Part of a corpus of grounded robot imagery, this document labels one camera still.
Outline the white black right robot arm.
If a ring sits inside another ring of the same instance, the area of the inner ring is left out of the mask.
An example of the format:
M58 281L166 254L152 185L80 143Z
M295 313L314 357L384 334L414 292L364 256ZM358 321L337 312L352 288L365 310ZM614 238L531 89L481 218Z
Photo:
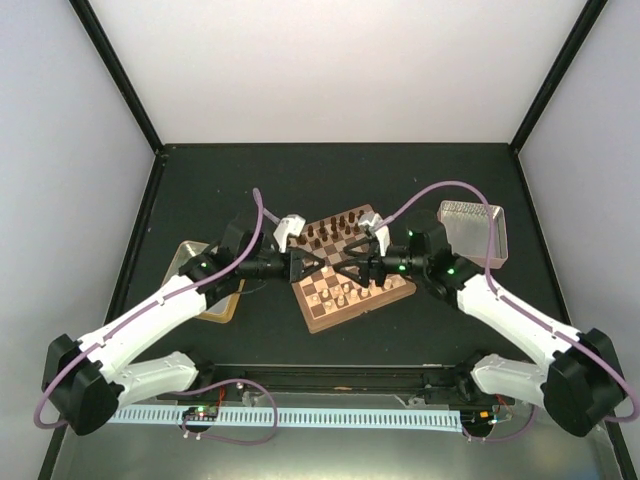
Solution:
M334 270L367 288L391 275L419 281L435 298L498 332L528 356L514 361L488 354L454 379L457 396L479 402L506 396L545 410L566 432L586 436L628 396L608 336L555 321L487 279L483 269L455 253L446 228L431 212L408 227L406 244L389 244L379 215L366 214L363 239L345 247Z

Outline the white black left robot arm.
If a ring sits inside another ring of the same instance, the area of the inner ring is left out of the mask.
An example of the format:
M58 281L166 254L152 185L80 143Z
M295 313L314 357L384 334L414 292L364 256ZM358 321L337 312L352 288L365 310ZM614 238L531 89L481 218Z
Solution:
M207 397L213 372L174 352L138 362L137 357L184 322L235 294L249 279L293 284L324 267L324 260L289 245L306 221L291 214L274 231L228 225L221 240L183 263L153 295L111 323L73 340L62 334L47 350L43 399L61 425L88 435L121 408L165 393Z

